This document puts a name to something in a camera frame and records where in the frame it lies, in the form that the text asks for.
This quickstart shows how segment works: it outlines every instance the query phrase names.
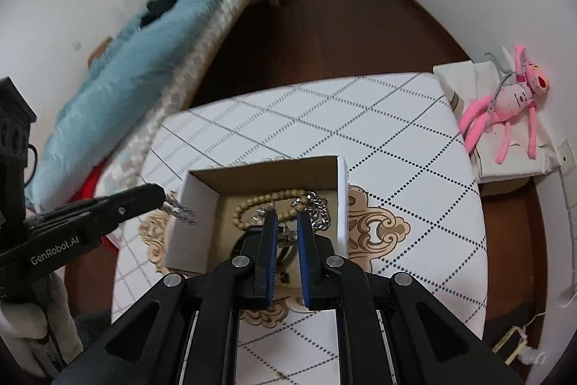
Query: blue fluffy blanket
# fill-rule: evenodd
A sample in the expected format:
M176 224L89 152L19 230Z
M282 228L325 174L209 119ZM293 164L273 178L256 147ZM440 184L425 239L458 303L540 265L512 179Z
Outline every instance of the blue fluffy blanket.
M62 109L26 188L29 205L46 211L64 204L92 167L107 157L160 98L222 0L178 0L140 29L133 18L96 60L78 94Z

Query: dark wooden floor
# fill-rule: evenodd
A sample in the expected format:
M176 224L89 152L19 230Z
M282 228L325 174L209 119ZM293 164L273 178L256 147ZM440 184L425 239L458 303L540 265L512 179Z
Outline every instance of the dark wooden floor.
M193 105L310 80L431 71L436 64L466 59L457 43L412 0L294 0L278 8L262 2L240 17ZM533 183L483 200L483 209L489 258L487 320L524 303L540 309L546 254ZM110 265L110 256L105 258ZM80 272L83 263L99 261L86 258L74 270ZM71 276L71 271L69 267L67 287L76 293L70 295L74 312L91 309L86 298L106 300L98 307L110 304L113 270L92 267L86 278Z

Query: red fabric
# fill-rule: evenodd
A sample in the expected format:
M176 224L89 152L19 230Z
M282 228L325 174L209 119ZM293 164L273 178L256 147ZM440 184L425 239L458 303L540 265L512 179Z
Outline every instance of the red fabric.
M78 190L78 192L70 199L70 201L86 200L94 196L96 184L98 183L98 180L105 169L105 163L106 160L103 160L100 162L100 164L92 169L90 175L88 175L80 190ZM114 253L118 254L118 248L116 248L116 246L114 246L114 244L108 240L108 237L102 237L102 244Z

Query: triangular cutout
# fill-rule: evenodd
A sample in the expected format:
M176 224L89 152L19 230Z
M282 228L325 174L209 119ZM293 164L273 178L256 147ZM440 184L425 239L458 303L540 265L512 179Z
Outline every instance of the triangular cutout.
M105 346L105 351L129 363L140 360L148 335L154 325L160 305L152 302Z
M468 351L467 343L427 304L419 302L416 308L437 361L443 363Z

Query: table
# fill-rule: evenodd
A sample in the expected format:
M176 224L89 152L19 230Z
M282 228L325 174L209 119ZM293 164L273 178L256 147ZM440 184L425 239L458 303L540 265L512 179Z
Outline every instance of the table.
M143 181L177 190L188 169L322 154L344 156L349 257L365 270L416 277L479 337L487 293L485 227L457 123L432 74L384 74L266 90L181 112L156 136ZM363 226L362 215L382 221ZM116 319L162 277L126 224L114 287ZM359 244L361 231L370 241ZM239 332L239 385L338 383L334 312L276 301Z

